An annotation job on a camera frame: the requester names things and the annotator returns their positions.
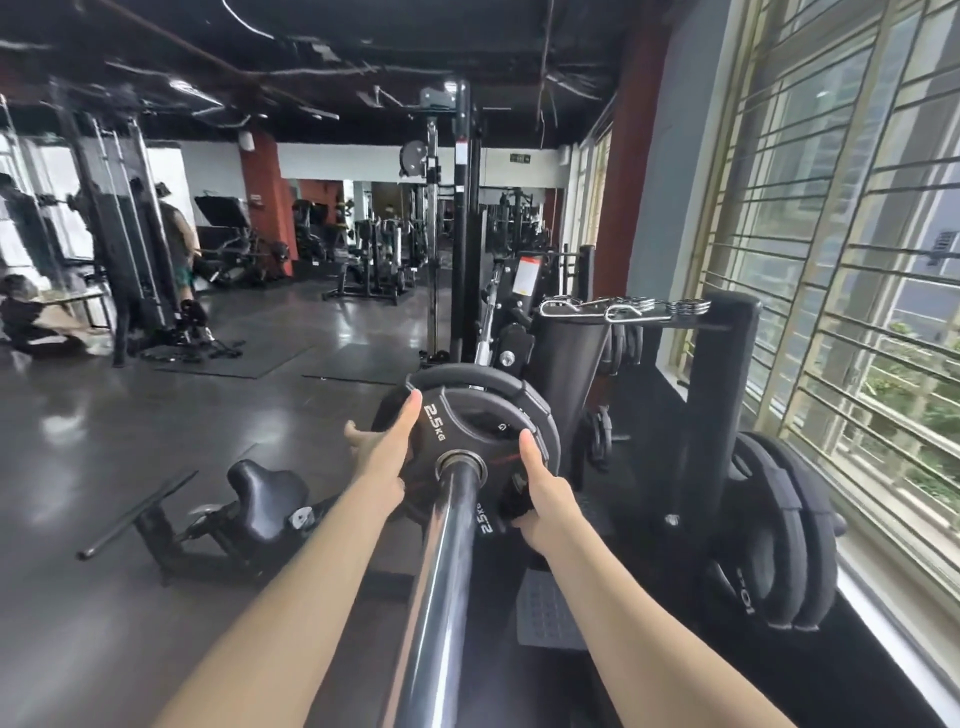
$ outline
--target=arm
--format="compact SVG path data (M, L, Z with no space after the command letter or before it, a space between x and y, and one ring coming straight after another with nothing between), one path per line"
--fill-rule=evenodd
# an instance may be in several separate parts
M382 436L347 436L359 473L300 553L213 646L156 721L157 728L298 728L306 720L387 517L420 393Z
M174 224L177 226L180 234L183 235L183 242L186 243L187 252L191 255L199 255L201 252L200 239L197 237L197 232L190 226L190 223L186 221L183 213L179 210L174 211Z
M625 728L793 724L640 588L543 466L529 432L520 451L536 512L517 521L546 558Z

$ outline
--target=ceiling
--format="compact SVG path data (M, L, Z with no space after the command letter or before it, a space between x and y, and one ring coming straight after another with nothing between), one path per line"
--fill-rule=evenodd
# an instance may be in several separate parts
M647 0L646 4L656 4ZM616 88L636 0L33 0L0 10L0 91L52 123L47 80L82 97L130 84L152 136L398 144L406 106L467 78L487 146L579 141ZM171 80L224 106L172 88ZM442 142L448 138L441 125Z

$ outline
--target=label sticker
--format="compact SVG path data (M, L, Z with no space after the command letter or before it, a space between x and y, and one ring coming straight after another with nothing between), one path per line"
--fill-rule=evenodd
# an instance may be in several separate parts
M516 266L514 293L520 296L533 296L534 286L537 285L537 273L539 272L540 259L538 257L522 257L520 264Z

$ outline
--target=finger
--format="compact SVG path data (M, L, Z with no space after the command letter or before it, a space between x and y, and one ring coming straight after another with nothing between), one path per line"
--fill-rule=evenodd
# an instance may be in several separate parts
M520 432L520 459L527 470L527 477L533 479L540 475L550 475L550 471L543 465L543 454L534 439L534 433L529 429Z
M417 417L420 416L421 404L423 404L423 394L420 393L419 389L415 389L403 404L403 409L400 410L400 414L396 417L396 422L390 428L390 431L404 439L410 437L410 431L417 423Z

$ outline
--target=person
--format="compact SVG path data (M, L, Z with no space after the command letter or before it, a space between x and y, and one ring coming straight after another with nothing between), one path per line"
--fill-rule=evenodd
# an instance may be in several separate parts
M50 196L41 195L35 198L28 195L16 186L13 177L0 172L0 199L3 199L6 205L7 213L34 269L51 283L62 283L65 261L57 230L53 221L39 211L41 206L49 205Z
M403 499L399 472L422 398L385 433L347 423L354 477L290 564L213 646L157 728L302 726L380 530ZM520 455L534 510L519 526L546 558L625 728L787 728L790 721L636 583L552 475L529 431Z
M0 281L0 322L15 351L36 359L109 351L106 337L71 316L66 309L37 298L36 287L24 276L9 274Z
M146 190L139 177L130 180L130 189L141 203L146 202ZM193 301L193 260L201 255L200 239L197 232L183 217L183 213L163 198L170 195L170 189L160 182L156 186L156 196L160 205L160 219L163 233L170 248L170 261L174 267L174 285L180 304Z

